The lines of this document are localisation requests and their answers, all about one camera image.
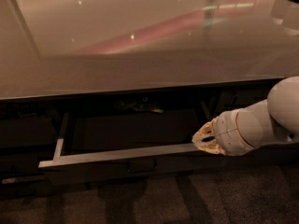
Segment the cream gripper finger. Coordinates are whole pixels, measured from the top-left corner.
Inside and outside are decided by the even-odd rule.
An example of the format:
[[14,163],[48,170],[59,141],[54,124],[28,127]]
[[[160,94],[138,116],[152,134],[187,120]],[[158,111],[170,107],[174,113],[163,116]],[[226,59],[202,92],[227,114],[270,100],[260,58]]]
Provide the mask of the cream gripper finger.
[[208,142],[215,138],[214,126],[217,119],[205,123],[192,137],[194,143]]
[[194,144],[199,150],[205,151],[210,154],[225,154],[225,151],[222,147],[217,144],[214,140],[209,142],[196,142]]

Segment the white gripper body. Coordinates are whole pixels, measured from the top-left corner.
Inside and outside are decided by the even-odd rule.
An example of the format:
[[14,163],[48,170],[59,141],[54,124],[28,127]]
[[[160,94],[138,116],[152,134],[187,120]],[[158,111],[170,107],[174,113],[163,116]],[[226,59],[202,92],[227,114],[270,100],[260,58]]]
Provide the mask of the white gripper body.
[[228,156],[242,156],[261,145],[261,122],[246,108],[221,113],[214,133],[217,144]]

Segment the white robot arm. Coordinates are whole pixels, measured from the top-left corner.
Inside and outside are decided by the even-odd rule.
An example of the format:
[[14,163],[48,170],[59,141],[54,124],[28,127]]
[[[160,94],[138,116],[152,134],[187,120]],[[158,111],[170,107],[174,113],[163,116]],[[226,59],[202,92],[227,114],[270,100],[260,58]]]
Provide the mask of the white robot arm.
[[259,103],[222,112],[192,137],[198,149],[227,156],[298,141],[299,77],[281,80]]

